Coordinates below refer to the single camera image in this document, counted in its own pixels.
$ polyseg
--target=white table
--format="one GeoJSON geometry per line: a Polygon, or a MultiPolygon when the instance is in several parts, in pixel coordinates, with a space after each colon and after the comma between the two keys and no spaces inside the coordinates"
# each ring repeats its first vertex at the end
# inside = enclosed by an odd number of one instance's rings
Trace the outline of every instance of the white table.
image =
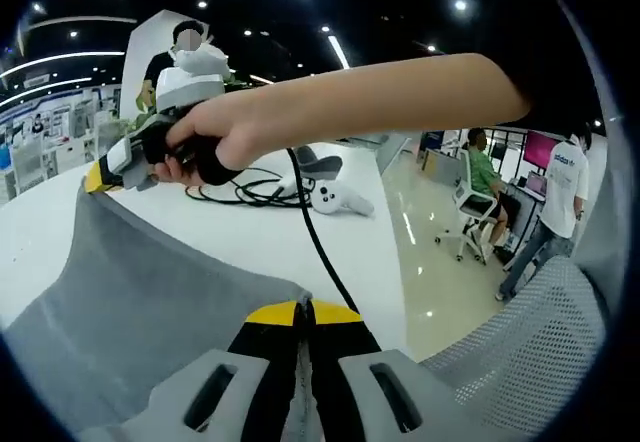
{"type": "MultiPolygon", "coordinates": [[[[327,216],[310,209],[322,245],[381,347],[398,348],[411,356],[397,248],[374,153],[334,144],[313,147],[319,157],[340,155],[344,166],[339,180],[375,207],[372,218],[351,213],[327,216]]],[[[292,171],[284,151],[253,165],[282,175],[292,171]]],[[[11,324],[59,277],[71,247],[77,190],[89,166],[47,180],[0,208],[1,327],[11,324]]],[[[240,177],[263,178],[255,172],[240,177]]],[[[245,270],[290,280],[318,299],[345,305],[298,210],[197,202],[187,198],[178,184],[109,195],[205,254],[245,270]]]]}

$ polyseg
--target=gray mesh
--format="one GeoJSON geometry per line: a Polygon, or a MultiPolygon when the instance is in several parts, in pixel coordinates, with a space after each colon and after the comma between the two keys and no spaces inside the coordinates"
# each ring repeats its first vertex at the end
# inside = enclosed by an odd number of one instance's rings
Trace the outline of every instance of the gray mesh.
{"type": "Polygon", "coordinates": [[[422,365],[484,423],[529,436],[568,401],[604,336],[589,281],[555,257],[501,313],[422,365]]]}

